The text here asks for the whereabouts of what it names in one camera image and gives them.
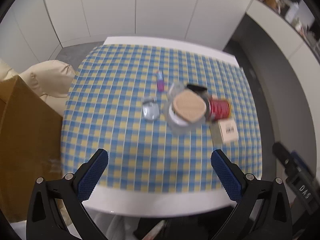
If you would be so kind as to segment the blue purple small bottle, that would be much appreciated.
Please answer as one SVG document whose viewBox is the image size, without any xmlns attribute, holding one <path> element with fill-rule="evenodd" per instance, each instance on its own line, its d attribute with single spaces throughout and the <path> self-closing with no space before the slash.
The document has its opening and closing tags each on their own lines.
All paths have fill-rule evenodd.
<svg viewBox="0 0 320 240">
<path fill-rule="evenodd" d="M 156 83 L 157 83 L 157 90 L 159 92 L 164 92 L 164 76 L 161 70 L 158 70 L 156 73 Z"/>
</svg>

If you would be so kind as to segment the white small carton box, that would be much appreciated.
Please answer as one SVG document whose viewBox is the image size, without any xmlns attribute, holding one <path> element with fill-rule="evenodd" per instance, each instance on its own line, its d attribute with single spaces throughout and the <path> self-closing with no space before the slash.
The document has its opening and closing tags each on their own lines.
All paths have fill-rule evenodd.
<svg viewBox="0 0 320 240">
<path fill-rule="evenodd" d="M 217 120 L 209 128 L 213 145 L 227 144 L 239 140 L 236 121 L 233 118 Z"/>
</svg>

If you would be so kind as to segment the red cylindrical can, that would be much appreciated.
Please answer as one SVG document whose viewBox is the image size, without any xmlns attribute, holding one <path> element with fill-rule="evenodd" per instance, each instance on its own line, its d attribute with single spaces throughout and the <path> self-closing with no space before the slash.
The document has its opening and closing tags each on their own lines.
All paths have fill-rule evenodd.
<svg viewBox="0 0 320 240">
<path fill-rule="evenodd" d="M 208 103 L 209 112 L 206 117 L 207 121 L 215 122 L 217 120 L 228 119 L 231 116 L 231 106 L 227 100 L 210 96 Z"/>
</svg>

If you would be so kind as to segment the brown cardboard box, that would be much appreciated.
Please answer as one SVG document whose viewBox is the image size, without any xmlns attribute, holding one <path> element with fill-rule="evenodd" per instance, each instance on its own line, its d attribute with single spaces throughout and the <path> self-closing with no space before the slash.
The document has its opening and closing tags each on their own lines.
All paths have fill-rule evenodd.
<svg viewBox="0 0 320 240">
<path fill-rule="evenodd" d="M 15 76 L 1 81 L 1 211 L 26 220 L 37 178 L 62 177 L 62 116 Z"/>
</svg>

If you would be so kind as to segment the beige powder puff pack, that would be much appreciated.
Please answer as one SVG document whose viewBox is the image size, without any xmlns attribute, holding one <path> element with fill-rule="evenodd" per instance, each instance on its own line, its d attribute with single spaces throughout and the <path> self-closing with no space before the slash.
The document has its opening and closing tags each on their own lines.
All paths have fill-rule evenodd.
<svg viewBox="0 0 320 240">
<path fill-rule="evenodd" d="M 208 111 L 208 97 L 200 97 L 181 82 L 169 86 L 162 113 L 172 134 L 186 134 L 204 124 Z"/>
</svg>

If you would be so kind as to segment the blue yellow checkered tablecloth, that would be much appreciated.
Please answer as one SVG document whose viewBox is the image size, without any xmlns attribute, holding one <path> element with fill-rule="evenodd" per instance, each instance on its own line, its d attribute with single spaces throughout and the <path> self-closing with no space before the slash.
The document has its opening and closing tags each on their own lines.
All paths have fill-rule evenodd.
<svg viewBox="0 0 320 240">
<path fill-rule="evenodd" d="M 61 133 L 64 173 L 75 172 L 97 149 L 109 162 L 99 184 L 138 192 L 178 193 L 220 188 L 210 156 L 215 146 L 207 124 L 174 135 L 161 115 L 142 116 L 142 99 L 166 93 L 156 86 L 161 70 L 174 82 L 203 85 L 231 104 L 239 140 L 219 145 L 243 172 L 262 175 L 259 121 L 245 73 L 200 54 L 164 47 L 110 44 L 95 47 L 82 61 L 69 90 Z"/>
</svg>

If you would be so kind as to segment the round silver compact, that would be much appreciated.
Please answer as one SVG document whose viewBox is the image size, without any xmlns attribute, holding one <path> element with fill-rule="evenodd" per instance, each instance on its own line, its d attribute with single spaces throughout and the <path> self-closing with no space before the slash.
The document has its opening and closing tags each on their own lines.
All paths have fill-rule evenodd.
<svg viewBox="0 0 320 240">
<path fill-rule="evenodd" d="M 155 121 L 160 116 L 156 98 L 144 97 L 142 99 L 142 116 L 146 121 Z"/>
</svg>

